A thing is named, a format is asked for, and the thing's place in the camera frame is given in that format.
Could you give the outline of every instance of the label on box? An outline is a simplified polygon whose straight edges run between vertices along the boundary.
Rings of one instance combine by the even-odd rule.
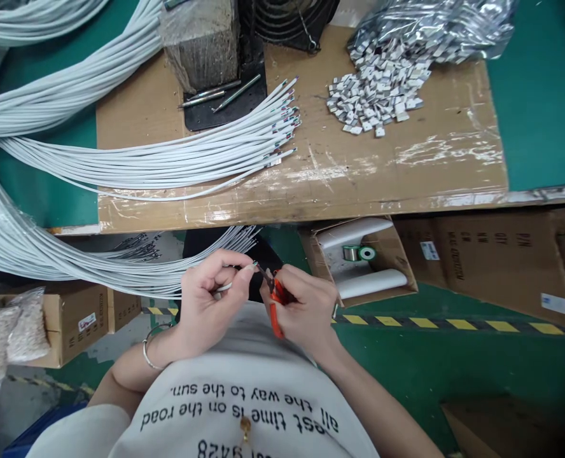
[[[86,316],[79,322],[79,332],[85,331],[96,322],[96,313]]]
[[[433,242],[421,242],[422,253],[427,261],[439,261],[440,257]]]
[[[541,293],[541,306],[552,312],[565,314],[565,298]]]

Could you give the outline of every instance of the blue bin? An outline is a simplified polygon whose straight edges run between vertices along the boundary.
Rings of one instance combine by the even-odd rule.
[[[26,429],[16,440],[5,448],[3,458],[24,458],[28,454],[28,451],[30,451],[32,444],[36,442],[37,438],[47,427],[86,406],[87,401],[73,406],[54,407],[47,411],[41,418],[34,422],[31,427]]]

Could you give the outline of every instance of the floor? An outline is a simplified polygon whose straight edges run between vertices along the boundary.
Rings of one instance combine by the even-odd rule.
[[[262,235],[284,262],[308,270],[292,226],[266,228]],[[401,318],[526,319],[424,284],[419,294],[359,306],[352,312]],[[60,370],[12,368],[12,374],[45,380],[46,385],[4,383],[0,393],[0,449],[49,406],[83,399],[80,385],[96,387],[125,349],[140,342],[153,325],[169,319],[141,315]],[[457,450],[439,407],[446,399],[509,393],[542,406],[565,422],[565,337],[353,324],[337,324],[335,329],[351,354],[408,409],[446,454]]]

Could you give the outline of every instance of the black cloth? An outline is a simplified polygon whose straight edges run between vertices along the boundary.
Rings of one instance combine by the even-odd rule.
[[[183,257],[189,258],[201,253],[213,243],[215,243],[227,230],[227,228],[208,228],[208,229],[192,229],[188,230],[185,235],[185,246],[183,248]],[[262,269],[270,269],[271,272],[278,270],[283,266],[283,262],[274,252],[272,247],[265,241],[261,235],[255,237],[257,245],[251,248],[246,254],[252,260],[257,261]],[[254,302],[263,302],[259,289],[262,286],[263,277],[257,272],[251,279],[249,286],[249,300]],[[179,307],[175,321],[179,322],[181,316],[182,300],[175,301]]]

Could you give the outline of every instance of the solder wire spool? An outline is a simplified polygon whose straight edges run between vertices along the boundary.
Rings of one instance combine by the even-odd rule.
[[[345,261],[349,262],[359,262],[361,259],[359,258],[359,249],[361,247],[359,245],[343,245],[342,246],[342,253]]]
[[[360,247],[359,258],[361,261],[371,261],[376,257],[376,250],[372,247]]]

